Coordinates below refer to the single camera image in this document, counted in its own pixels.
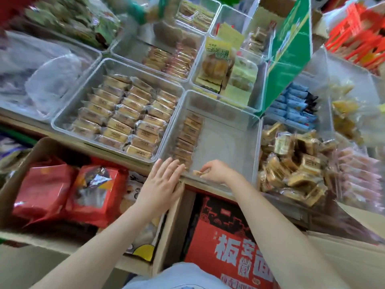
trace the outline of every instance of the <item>blue snack package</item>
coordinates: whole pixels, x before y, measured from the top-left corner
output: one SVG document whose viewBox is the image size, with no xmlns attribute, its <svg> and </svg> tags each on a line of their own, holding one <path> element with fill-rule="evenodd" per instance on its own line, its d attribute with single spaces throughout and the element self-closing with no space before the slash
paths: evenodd
<svg viewBox="0 0 385 289">
<path fill-rule="evenodd" d="M 295 121 L 291 121 L 291 120 L 289 120 L 289 119 L 286 120 L 286 123 L 287 123 L 288 125 L 291 125 L 291 126 L 294 126 L 294 127 L 296 127 L 296 128 L 299 128 L 299 129 L 302 129 L 302 130 L 306 130 L 306 131 L 310 131 L 310 130 L 313 129 L 313 128 L 309 127 L 309 126 L 306 126 L 306 125 L 304 125 L 304 124 L 300 124 L 300 123 L 295 122 Z"/>
<path fill-rule="evenodd" d="M 284 104 L 284 103 L 276 101 L 276 100 L 272 102 L 271 106 L 275 107 L 276 109 L 283 109 L 284 111 L 288 107 L 287 104 Z"/>
<path fill-rule="evenodd" d="M 272 114 L 272 113 L 266 113 L 266 117 L 268 117 L 269 119 L 273 119 L 277 122 L 285 122 L 286 121 L 286 118 L 284 118 L 282 116 L 277 116 L 276 114 Z"/>
<path fill-rule="evenodd" d="M 286 103 L 286 97 L 282 94 L 278 95 L 278 97 L 275 100 L 282 103 Z"/>
<path fill-rule="evenodd" d="M 309 90 L 309 87 L 302 86 L 301 84 L 298 84 L 298 83 L 295 83 L 295 82 L 291 82 L 289 87 L 293 88 L 293 89 L 297 89 L 299 91 L 305 91 L 305 92 Z"/>
<path fill-rule="evenodd" d="M 288 107 L 287 111 L 288 111 L 288 112 L 291 112 L 291 113 L 293 113 L 293 114 L 299 114 L 299 115 L 301 115 L 301 113 L 300 113 L 299 111 L 297 111 L 296 109 L 292 109 L 291 107 Z"/>
<path fill-rule="evenodd" d="M 308 105 L 304 102 L 298 102 L 298 101 L 288 99 L 288 107 L 291 107 L 297 111 L 303 111 L 306 108 L 306 106 Z"/>
<path fill-rule="evenodd" d="M 295 96 L 295 95 L 292 95 L 292 94 L 290 94 L 290 92 L 288 92 L 288 93 L 286 94 L 286 97 L 287 97 L 287 99 L 291 99 L 291 100 L 294 100 L 294 101 L 306 103 L 306 100 L 305 100 L 305 99 L 302 99 L 302 98 L 299 98 L 299 97 L 297 97 L 297 96 Z"/>
<path fill-rule="evenodd" d="M 299 97 L 301 99 L 306 99 L 306 96 L 308 96 L 307 92 L 293 89 L 293 88 L 289 88 L 289 90 L 286 93 L 290 93 L 290 94 L 295 95 L 296 97 Z"/>
<path fill-rule="evenodd" d="M 275 107 L 269 107 L 266 112 L 271 114 L 276 114 L 277 116 L 284 117 L 286 116 L 287 111 L 284 111 L 282 109 L 276 109 Z"/>
<path fill-rule="evenodd" d="M 300 114 L 294 114 L 292 112 L 288 112 L 287 119 L 291 121 L 298 122 L 300 124 L 305 124 L 308 122 L 307 118 L 304 116 L 301 116 Z"/>
<path fill-rule="evenodd" d="M 314 114 L 309 114 L 307 112 L 303 112 L 302 115 L 304 117 L 306 117 L 306 119 L 308 120 L 308 122 L 315 122 L 315 120 L 317 119 L 317 116 L 315 116 Z"/>
</svg>

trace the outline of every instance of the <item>left hand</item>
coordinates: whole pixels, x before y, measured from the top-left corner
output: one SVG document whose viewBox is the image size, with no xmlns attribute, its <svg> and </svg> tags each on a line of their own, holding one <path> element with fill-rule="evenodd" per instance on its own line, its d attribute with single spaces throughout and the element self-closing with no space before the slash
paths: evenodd
<svg viewBox="0 0 385 289">
<path fill-rule="evenodd" d="M 184 171 L 184 164 L 178 164 L 179 160 L 172 158 L 163 163 L 161 159 L 157 160 L 139 193 L 135 205 L 149 212 L 151 219 L 170 209 L 183 193 L 182 188 L 173 192 Z"/>
</svg>

